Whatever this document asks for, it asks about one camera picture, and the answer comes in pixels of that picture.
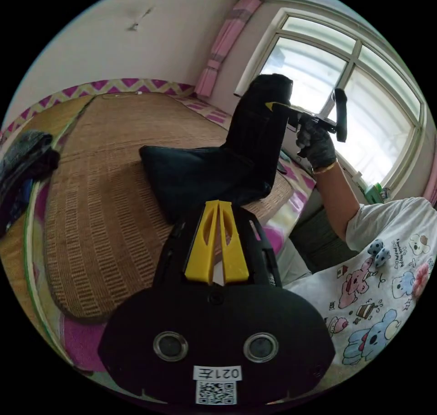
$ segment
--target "yellow plastic clip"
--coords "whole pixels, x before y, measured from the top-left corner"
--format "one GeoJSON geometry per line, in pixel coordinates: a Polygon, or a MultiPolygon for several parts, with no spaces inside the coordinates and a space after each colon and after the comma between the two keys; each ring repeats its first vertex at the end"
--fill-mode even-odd
{"type": "Polygon", "coordinates": [[[219,201],[220,234],[223,254],[223,279],[226,283],[244,282],[249,278],[246,259],[241,248],[240,237],[235,224],[234,214],[230,202],[219,201]],[[226,232],[230,236],[226,244],[226,232]]]}
{"type": "Polygon", "coordinates": [[[208,284],[213,282],[218,211],[218,200],[205,203],[202,219],[185,269],[185,277],[190,281],[208,284]]]}
{"type": "Polygon", "coordinates": [[[266,106],[270,111],[273,111],[273,106],[274,106],[275,104],[283,105],[284,107],[289,108],[288,105],[282,104],[282,103],[280,103],[280,102],[266,102],[266,103],[265,103],[265,106],[266,106]]]}

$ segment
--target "gold bracelet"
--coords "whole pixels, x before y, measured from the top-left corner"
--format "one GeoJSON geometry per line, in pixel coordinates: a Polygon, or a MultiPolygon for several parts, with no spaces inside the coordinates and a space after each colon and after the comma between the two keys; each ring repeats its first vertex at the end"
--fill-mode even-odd
{"type": "Polygon", "coordinates": [[[337,164],[337,160],[333,164],[331,164],[330,166],[327,166],[326,168],[321,168],[321,169],[318,169],[317,171],[313,170],[313,174],[314,175],[324,174],[328,170],[331,170],[336,164],[337,164]]]}

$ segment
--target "white wall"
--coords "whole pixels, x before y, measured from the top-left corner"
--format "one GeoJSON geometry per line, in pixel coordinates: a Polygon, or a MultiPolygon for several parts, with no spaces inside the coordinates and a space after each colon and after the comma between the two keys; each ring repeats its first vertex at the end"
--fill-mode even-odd
{"type": "Polygon", "coordinates": [[[86,82],[135,77],[195,85],[235,2],[103,0],[49,43],[21,82],[3,124],[48,95],[86,82]],[[137,32],[126,30],[153,6],[137,32]]]}
{"type": "MultiPolygon", "coordinates": [[[[263,40],[266,40],[265,33],[267,29],[274,28],[278,19],[278,12],[284,6],[286,6],[284,2],[265,2],[254,13],[220,69],[213,94],[210,98],[206,99],[210,104],[221,108],[229,114],[233,114],[239,100],[238,97],[234,96],[237,85],[248,64],[252,64],[254,59],[257,59],[258,49],[265,46],[265,43],[263,43],[263,40]]],[[[435,123],[432,119],[431,111],[427,107],[426,131],[422,136],[420,150],[417,153],[417,161],[405,176],[395,199],[422,196],[431,172],[435,134],[435,123]]],[[[294,140],[295,136],[287,131],[285,144],[293,146],[294,140]]],[[[362,193],[351,180],[349,182],[359,201],[365,204],[366,200],[362,193]]],[[[320,207],[321,198],[318,192],[315,192],[308,203],[303,217],[307,218],[320,207]]]]}

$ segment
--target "camera lens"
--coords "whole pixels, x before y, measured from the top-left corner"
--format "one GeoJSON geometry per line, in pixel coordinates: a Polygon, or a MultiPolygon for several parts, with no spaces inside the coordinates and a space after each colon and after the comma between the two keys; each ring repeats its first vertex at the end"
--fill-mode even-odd
{"type": "Polygon", "coordinates": [[[268,362],[276,356],[279,344],[269,333],[256,333],[248,337],[243,352],[247,359],[255,363],[268,362]]]}
{"type": "Polygon", "coordinates": [[[188,343],[178,333],[163,332],[153,341],[153,350],[160,359],[176,362],[187,355],[188,343]]]}

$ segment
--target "dark cloth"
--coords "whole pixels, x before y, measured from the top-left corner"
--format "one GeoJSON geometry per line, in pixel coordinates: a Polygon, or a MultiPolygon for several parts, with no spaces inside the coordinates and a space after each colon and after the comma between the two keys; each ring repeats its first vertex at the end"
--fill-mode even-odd
{"type": "Polygon", "coordinates": [[[140,148],[150,186],[168,223],[209,200],[245,205],[273,188],[287,117],[266,102],[290,104],[292,81],[260,75],[240,99],[221,147],[140,148]]]}
{"type": "Polygon", "coordinates": [[[18,212],[23,213],[29,180],[44,179],[58,167],[59,153],[51,148],[52,135],[42,131],[21,134],[0,163],[0,237],[18,212]]]}
{"type": "Polygon", "coordinates": [[[244,205],[266,197],[271,187],[256,179],[254,164],[223,148],[143,146],[150,186],[168,223],[209,200],[244,205]]]}
{"type": "Polygon", "coordinates": [[[9,222],[6,225],[6,231],[14,224],[16,220],[27,210],[30,200],[30,192],[32,191],[33,180],[27,179],[18,191],[17,198],[10,210],[9,222]]]}

